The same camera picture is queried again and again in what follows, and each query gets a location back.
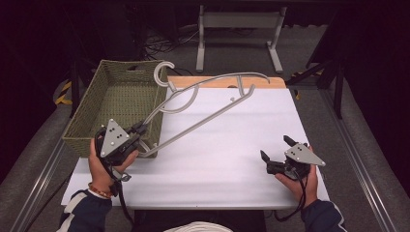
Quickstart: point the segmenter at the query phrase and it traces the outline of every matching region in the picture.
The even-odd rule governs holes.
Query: white tabletop
[[[179,96],[168,107],[181,106],[189,97]],[[231,98],[239,98],[237,89],[200,89],[190,108],[163,116],[160,141],[226,106]],[[295,207],[290,191],[266,173],[260,157],[263,150],[271,160],[284,161],[289,148],[284,135],[308,142],[289,90],[255,89],[249,99],[159,150],[155,159],[137,159],[127,169],[132,178],[123,183],[126,204],[132,209],[178,210]],[[318,179],[318,197],[328,200],[320,172]],[[62,205],[90,181],[87,159],[79,159]],[[120,205],[118,197],[113,205]]]

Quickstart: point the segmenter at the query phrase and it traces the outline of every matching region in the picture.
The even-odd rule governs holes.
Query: green basket
[[[160,62],[102,60],[63,140],[81,157],[88,158],[91,138],[109,119],[124,129],[144,120],[166,97],[166,88],[154,79],[154,69]],[[167,82],[166,69],[161,69],[159,77]],[[158,113],[141,138],[151,149],[160,141],[161,124],[162,113]]]

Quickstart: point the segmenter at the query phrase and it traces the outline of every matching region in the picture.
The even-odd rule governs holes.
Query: striped sleeve
[[[111,208],[110,199],[102,199],[88,190],[80,190],[64,209],[57,232],[104,231],[105,216]]]
[[[302,210],[302,221],[307,232],[343,232],[344,218],[331,201],[316,200]]]

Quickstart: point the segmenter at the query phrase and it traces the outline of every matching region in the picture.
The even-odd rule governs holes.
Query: bracelet
[[[111,196],[112,196],[112,192],[111,192],[111,191],[109,191],[109,192],[103,192],[103,191],[100,191],[100,190],[94,188],[92,182],[88,183],[88,188],[89,188],[89,190],[91,190],[92,192],[94,192],[94,193],[96,193],[96,194],[98,194],[98,195],[100,195],[100,196],[103,196],[103,197],[105,197],[105,198],[107,198],[107,199],[111,198]]]

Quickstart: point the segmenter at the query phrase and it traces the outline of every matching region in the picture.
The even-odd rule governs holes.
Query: hand
[[[109,174],[103,168],[103,164],[100,162],[96,154],[96,147],[94,145],[94,138],[90,142],[90,157],[88,158],[88,165],[90,167],[91,177],[93,180],[93,187],[103,191],[109,192],[109,187],[114,183],[109,176]],[[133,151],[128,155],[126,160],[120,166],[114,166],[114,168],[119,172],[123,173],[127,167],[129,167],[138,156],[138,151]]]
[[[283,174],[276,174],[275,177],[282,182],[290,191],[292,191],[293,196],[297,201],[299,201],[302,197],[303,191],[302,187],[299,181],[293,181],[289,178],[287,178]],[[305,177],[303,180],[303,183],[306,184],[306,195],[307,199],[305,202],[305,207],[310,205],[313,201],[317,200],[317,175],[316,175],[316,165],[311,164],[310,165],[310,172],[308,173],[307,177]]]

